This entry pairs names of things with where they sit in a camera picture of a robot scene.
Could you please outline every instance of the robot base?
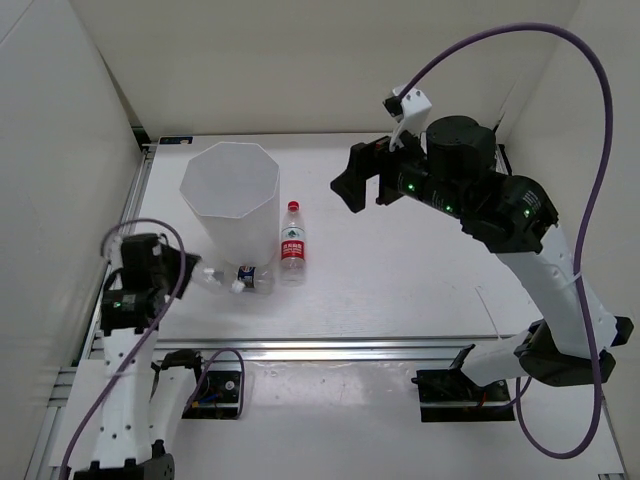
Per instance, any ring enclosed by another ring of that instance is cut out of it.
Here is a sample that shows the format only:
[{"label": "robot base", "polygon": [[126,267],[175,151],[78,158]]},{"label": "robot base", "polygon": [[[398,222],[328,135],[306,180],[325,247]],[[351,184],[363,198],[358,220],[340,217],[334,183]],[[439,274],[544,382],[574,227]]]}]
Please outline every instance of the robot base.
[{"label": "robot base", "polygon": [[457,369],[419,370],[411,382],[418,386],[420,418],[433,422],[514,421],[509,390],[504,381],[483,389],[468,385]]}]

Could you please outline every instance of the white octagonal container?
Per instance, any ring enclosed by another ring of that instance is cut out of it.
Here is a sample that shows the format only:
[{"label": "white octagonal container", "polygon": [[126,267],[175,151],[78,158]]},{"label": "white octagonal container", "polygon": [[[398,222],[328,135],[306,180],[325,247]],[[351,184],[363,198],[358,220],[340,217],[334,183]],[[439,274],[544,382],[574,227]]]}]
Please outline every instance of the white octagonal container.
[{"label": "white octagonal container", "polygon": [[269,263],[278,249],[280,167],[260,145],[205,150],[189,161],[180,193],[225,260]]}]

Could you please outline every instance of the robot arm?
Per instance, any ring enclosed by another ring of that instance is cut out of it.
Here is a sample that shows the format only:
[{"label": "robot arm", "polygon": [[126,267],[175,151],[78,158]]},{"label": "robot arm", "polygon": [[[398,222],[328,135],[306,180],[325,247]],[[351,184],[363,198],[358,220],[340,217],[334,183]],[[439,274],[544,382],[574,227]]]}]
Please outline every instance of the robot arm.
[{"label": "robot arm", "polygon": [[[468,117],[433,122],[425,154],[417,125],[431,104],[419,90],[402,100],[392,96],[385,107],[399,122],[392,137],[354,145],[331,189],[357,213],[365,208],[366,180],[379,175],[378,205],[408,196],[457,218],[463,232],[511,269],[544,316],[515,337],[463,349],[448,370],[434,372],[438,391],[477,400],[486,385],[525,375],[552,386],[592,383],[572,255],[544,189],[530,178],[496,172],[493,131]],[[585,289],[606,381],[615,365],[607,349],[626,343],[633,325],[611,315],[586,282]]]},{"label": "robot arm", "polygon": [[[180,261],[179,252],[155,234],[133,235],[114,244],[114,271],[105,283],[100,306],[105,384],[158,315],[165,294],[176,288]],[[201,259],[186,257],[189,279]],[[111,288],[118,276],[121,288]],[[187,284],[185,280],[181,285],[178,298]],[[76,472],[74,480],[174,478],[168,452],[202,373],[202,358],[197,352],[180,350],[156,365],[152,356],[157,338],[157,331],[153,332],[104,400],[91,464]]]}]

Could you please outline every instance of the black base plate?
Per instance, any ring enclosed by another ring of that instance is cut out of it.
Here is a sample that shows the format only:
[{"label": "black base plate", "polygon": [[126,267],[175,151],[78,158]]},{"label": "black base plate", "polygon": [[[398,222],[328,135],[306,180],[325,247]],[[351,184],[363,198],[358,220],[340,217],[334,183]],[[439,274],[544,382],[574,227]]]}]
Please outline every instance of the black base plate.
[{"label": "black base plate", "polygon": [[182,415],[182,418],[230,420],[238,416],[240,372],[210,370],[207,372],[207,382],[203,385],[204,389],[198,396],[200,400],[210,398],[212,395],[217,395],[217,398],[190,408]]},{"label": "black base plate", "polygon": [[511,400],[504,381],[487,385],[476,399],[455,398],[443,395],[442,389],[448,380],[450,370],[420,370],[414,383],[418,385],[420,397],[420,420],[434,422],[508,422],[514,421],[512,407],[505,407]]}]

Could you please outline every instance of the plastic water bottle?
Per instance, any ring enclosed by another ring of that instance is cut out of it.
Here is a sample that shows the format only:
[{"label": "plastic water bottle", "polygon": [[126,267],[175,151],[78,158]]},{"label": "plastic water bottle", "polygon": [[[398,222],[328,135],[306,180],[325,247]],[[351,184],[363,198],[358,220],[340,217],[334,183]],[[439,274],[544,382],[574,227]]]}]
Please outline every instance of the plastic water bottle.
[{"label": "plastic water bottle", "polygon": [[254,292],[269,295],[273,291],[273,283],[273,271],[268,265],[247,267],[225,264],[224,284],[232,293]]},{"label": "plastic water bottle", "polygon": [[191,274],[191,281],[211,293],[255,292],[269,295],[273,291],[273,271],[269,267],[239,267],[225,263],[224,270],[200,261]]},{"label": "plastic water bottle", "polygon": [[280,279],[284,284],[299,285],[304,282],[306,268],[304,259],[305,239],[300,204],[298,202],[289,202],[287,213],[282,221],[280,234]]}]

